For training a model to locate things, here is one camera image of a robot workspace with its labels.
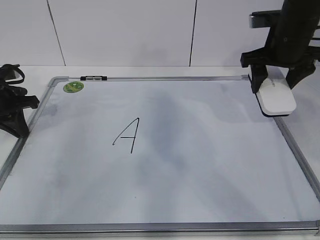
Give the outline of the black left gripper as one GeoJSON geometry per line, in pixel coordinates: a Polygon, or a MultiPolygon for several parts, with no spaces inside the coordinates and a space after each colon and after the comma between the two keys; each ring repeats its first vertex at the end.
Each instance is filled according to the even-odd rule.
{"type": "Polygon", "coordinates": [[[23,109],[37,109],[40,104],[35,95],[27,95],[28,90],[19,86],[24,81],[25,74],[19,64],[0,67],[0,129],[17,138],[29,135],[23,109]]]}

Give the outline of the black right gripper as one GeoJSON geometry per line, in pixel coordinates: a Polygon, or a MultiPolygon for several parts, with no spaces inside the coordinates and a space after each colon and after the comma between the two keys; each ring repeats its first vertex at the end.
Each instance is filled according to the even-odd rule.
{"type": "Polygon", "coordinates": [[[315,72],[314,65],[302,64],[320,59],[320,48],[309,45],[319,21],[318,0],[283,2],[278,22],[269,27],[264,47],[241,54],[241,66],[251,65],[251,90],[254,94],[268,77],[266,65],[291,68],[285,78],[290,89],[315,72]]]}

